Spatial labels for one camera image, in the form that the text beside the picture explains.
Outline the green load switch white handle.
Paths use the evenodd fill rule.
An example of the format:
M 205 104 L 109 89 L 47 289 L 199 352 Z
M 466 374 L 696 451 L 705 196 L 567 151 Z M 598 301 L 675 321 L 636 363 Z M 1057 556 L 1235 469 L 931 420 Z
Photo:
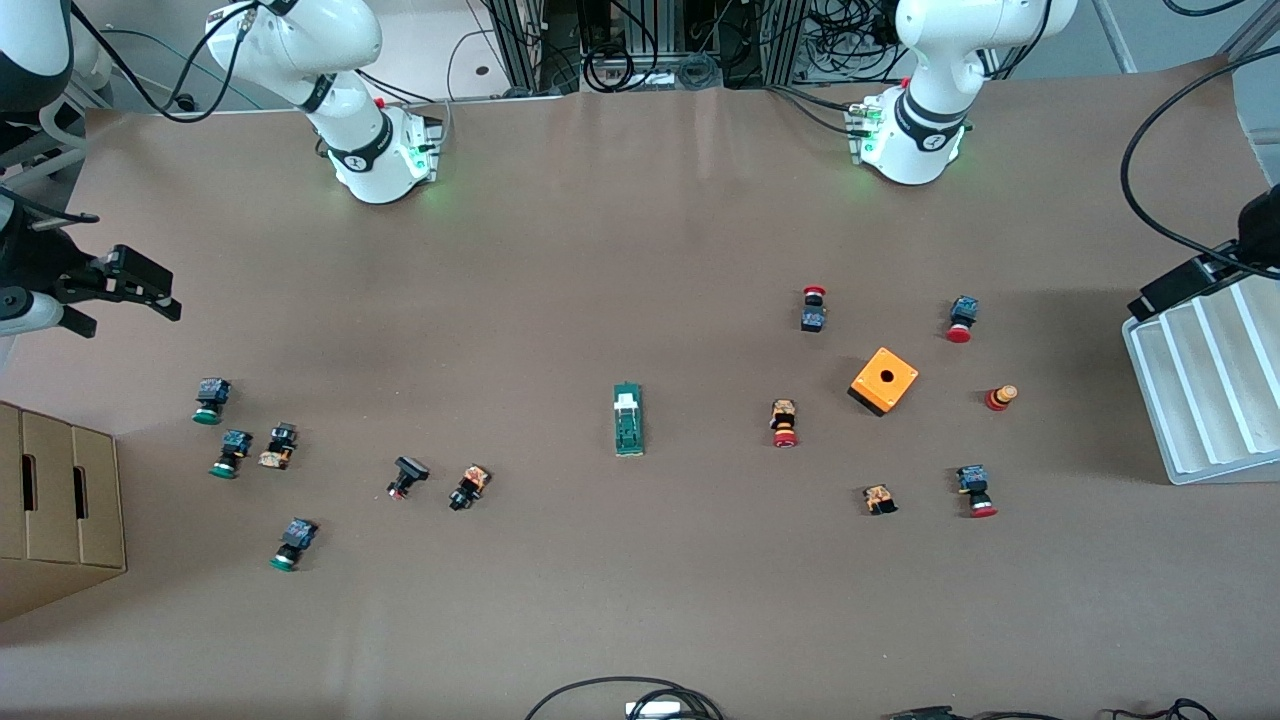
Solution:
M 645 454 L 643 392 L 640 384 L 625 382 L 613 388 L 614 455 L 618 457 Z

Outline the white stepped tray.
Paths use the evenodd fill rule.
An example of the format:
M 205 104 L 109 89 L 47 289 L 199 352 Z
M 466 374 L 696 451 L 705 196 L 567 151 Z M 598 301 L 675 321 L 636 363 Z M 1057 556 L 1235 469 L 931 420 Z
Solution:
M 1123 338 L 1171 484 L 1280 483 L 1280 281 L 1130 316 Z

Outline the green pushbutton blue block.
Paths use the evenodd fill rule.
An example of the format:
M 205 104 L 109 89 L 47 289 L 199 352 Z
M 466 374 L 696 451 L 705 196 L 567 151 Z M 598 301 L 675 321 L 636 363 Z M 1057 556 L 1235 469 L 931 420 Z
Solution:
M 196 396 L 198 406 L 192 414 L 192 420 L 206 427 L 219 425 L 232 388 L 233 384 L 224 378 L 204 378 L 198 384 Z
M 236 479 L 241 462 L 250 455 L 252 442 L 253 436 L 246 430 L 227 430 L 221 437 L 219 457 L 207 473 L 221 479 Z
M 314 542 L 320 525 L 303 518 L 293 518 L 282 534 L 282 544 L 269 561 L 280 571 L 296 570 L 303 552 Z

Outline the brown cardboard box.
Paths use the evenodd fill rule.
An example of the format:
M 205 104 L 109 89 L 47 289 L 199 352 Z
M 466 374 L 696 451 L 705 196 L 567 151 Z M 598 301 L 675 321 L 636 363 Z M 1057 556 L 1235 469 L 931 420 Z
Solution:
M 115 438 L 0 402 L 0 623 L 127 566 Z

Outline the grey aluminium profile bar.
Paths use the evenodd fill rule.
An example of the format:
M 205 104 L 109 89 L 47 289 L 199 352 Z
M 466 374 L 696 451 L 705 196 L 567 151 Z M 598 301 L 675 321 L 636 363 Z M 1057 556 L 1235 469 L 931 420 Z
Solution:
M 1089 3 L 1098 18 L 1105 41 L 1108 45 L 1117 69 L 1123 74 L 1138 73 L 1135 58 L 1124 37 L 1111 0 L 1089 0 Z
M 1230 61 L 1261 50 L 1280 33 L 1280 0 L 1263 0 L 1260 8 L 1222 44 L 1219 54 Z

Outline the black pushbutton orange block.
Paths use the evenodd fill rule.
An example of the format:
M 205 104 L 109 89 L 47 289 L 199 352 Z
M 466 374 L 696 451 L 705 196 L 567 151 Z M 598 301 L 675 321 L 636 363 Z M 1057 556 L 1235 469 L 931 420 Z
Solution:
M 271 428 L 268 448 L 259 455 L 259 465 L 262 468 L 285 470 L 298 445 L 298 432 L 296 425 L 279 423 Z
M 470 465 L 463 470 L 460 483 L 451 493 L 449 507 L 453 511 L 471 509 L 492 479 L 488 469 L 480 465 Z

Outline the grey metal frame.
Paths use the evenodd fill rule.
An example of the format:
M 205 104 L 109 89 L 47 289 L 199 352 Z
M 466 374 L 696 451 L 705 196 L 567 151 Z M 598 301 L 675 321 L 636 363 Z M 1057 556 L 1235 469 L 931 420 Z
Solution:
M 77 68 L 55 102 L 31 113 L 0 113 L 0 178 L 10 187 L 37 179 L 69 186 L 78 178 L 88 150 L 86 115 L 113 106 L 109 60 Z

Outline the orange button enclosure box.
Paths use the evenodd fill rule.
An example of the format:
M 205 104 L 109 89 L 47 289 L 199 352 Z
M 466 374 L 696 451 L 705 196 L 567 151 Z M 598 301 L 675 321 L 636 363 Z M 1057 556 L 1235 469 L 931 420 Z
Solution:
M 877 348 L 850 380 L 847 396 L 874 416 L 892 413 L 920 373 L 887 347 Z

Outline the aluminium frame rack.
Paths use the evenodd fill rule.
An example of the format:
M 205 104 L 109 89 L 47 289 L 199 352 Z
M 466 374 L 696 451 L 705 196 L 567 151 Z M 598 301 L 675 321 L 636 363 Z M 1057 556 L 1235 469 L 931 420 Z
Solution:
M 515 96 L 790 85 L 817 0 L 466 0 Z

